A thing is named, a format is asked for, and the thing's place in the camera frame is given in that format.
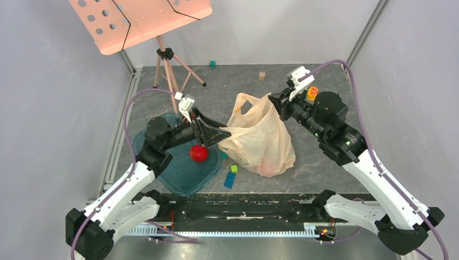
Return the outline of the translucent cream plastic bag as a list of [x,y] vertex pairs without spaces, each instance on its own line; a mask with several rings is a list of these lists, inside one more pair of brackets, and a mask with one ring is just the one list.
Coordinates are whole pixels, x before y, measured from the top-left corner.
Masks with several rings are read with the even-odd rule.
[[228,157],[262,177],[274,177],[292,168],[296,155],[291,136],[268,95],[237,95],[226,127],[231,136],[218,143]]

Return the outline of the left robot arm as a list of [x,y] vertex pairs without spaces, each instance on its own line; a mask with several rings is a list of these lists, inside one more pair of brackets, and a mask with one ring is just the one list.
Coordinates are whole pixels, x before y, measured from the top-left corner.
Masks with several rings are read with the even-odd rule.
[[175,127],[162,116],[152,118],[143,146],[125,174],[83,210],[67,213],[65,241],[71,247],[70,259],[105,259],[130,230],[152,218],[161,221],[169,216],[170,206],[153,195],[144,195],[133,205],[128,202],[167,168],[173,159],[170,148],[192,140],[212,147],[231,136],[224,124],[207,118],[196,107],[189,116]]

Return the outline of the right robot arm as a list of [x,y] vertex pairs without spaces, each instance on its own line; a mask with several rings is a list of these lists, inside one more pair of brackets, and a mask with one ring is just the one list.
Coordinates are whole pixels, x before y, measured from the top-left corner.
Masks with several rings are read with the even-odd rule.
[[341,219],[376,234],[392,252],[406,255],[417,250],[444,218],[437,207],[427,207],[401,187],[366,145],[363,135],[346,121],[348,107],[334,92],[321,92],[313,103],[291,90],[270,94],[280,118],[295,119],[318,139],[323,153],[352,174],[377,200],[370,206],[325,190],[313,201],[319,221]]

